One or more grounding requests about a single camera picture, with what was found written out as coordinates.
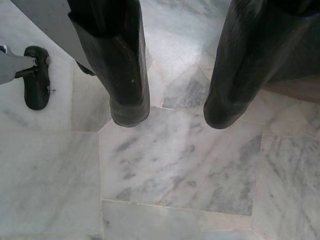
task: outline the floor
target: floor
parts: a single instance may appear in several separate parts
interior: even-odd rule
[[[0,0],[0,43],[46,48],[52,85],[39,112],[21,79],[0,86],[0,240],[318,240],[320,106],[262,90],[210,128],[229,2],[141,4],[152,108],[123,128],[99,80]]]

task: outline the marble floor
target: marble floor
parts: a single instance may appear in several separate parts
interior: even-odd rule
[[[124,128],[99,80],[0,0],[0,43],[46,48],[52,84],[42,111],[21,79],[0,86],[0,240],[320,239],[320,105],[262,90],[230,128],[204,121],[229,2],[141,0],[152,107]]]

